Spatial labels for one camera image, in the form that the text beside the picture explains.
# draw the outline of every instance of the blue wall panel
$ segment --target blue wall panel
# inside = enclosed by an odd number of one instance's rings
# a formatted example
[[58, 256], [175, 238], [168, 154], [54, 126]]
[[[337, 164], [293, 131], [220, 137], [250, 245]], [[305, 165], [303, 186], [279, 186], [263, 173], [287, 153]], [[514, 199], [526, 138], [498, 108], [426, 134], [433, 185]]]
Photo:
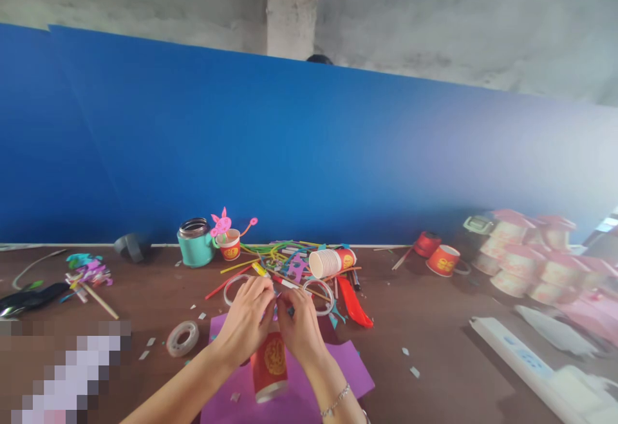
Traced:
[[109, 242], [124, 218], [51, 35], [0, 24], [0, 242]]
[[409, 243], [472, 212], [618, 204], [618, 116], [442, 82], [51, 28], [131, 226], [227, 206], [245, 240]]

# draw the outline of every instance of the red straw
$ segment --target red straw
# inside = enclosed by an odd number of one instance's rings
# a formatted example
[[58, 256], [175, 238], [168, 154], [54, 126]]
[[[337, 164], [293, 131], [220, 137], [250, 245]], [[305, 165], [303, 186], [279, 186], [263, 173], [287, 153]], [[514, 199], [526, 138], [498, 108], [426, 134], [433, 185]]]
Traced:
[[229, 277], [228, 279], [225, 280], [225, 282], [217, 287], [214, 291], [210, 292], [206, 297], [204, 297], [204, 300], [208, 300], [209, 298], [211, 298], [213, 295], [215, 295], [217, 292], [219, 292], [221, 289], [223, 289], [225, 287], [225, 285], [231, 281], [232, 278], [235, 278], [236, 276], [238, 276], [239, 274], [242, 274], [244, 272], [246, 272], [249, 268], [251, 268], [251, 265], [247, 266], [246, 268], [240, 270], [238, 273], [236, 273], [234, 276]]

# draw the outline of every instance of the purple paper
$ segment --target purple paper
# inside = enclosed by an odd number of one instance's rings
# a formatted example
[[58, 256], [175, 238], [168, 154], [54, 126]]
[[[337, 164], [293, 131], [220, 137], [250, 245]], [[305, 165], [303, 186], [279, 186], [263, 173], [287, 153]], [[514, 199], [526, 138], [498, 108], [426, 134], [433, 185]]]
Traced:
[[[209, 343], [213, 336], [219, 335], [226, 316], [220, 315], [211, 320]], [[339, 346], [326, 344], [326, 348], [339, 364], [356, 398], [362, 397], [375, 387], [367, 368], [350, 340]], [[200, 423], [321, 423], [320, 410], [303, 368], [287, 349], [285, 358], [288, 366], [289, 389], [284, 395], [258, 405], [253, 388], [251, 365], [247, 364], [236, 369], [202, 408]], [[237, 403], [230, 400], [234, 392], [241, 394]]]

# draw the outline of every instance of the pink bunny decoration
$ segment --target pink bunny decoration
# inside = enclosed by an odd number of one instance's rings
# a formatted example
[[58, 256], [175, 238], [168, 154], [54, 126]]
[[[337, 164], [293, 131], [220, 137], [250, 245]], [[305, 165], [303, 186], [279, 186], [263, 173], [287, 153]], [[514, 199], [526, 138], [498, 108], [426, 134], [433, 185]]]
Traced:
[[211, 214], [212, 219], [216, 223], [215, 227], [211, 229], [211, 236], [216, 237], [218, 234], [225, 234], [232, 226], [232, 220], [227, 217], [227, 210], [223, 207], [223, 213], [221, 218], [217, 215]]

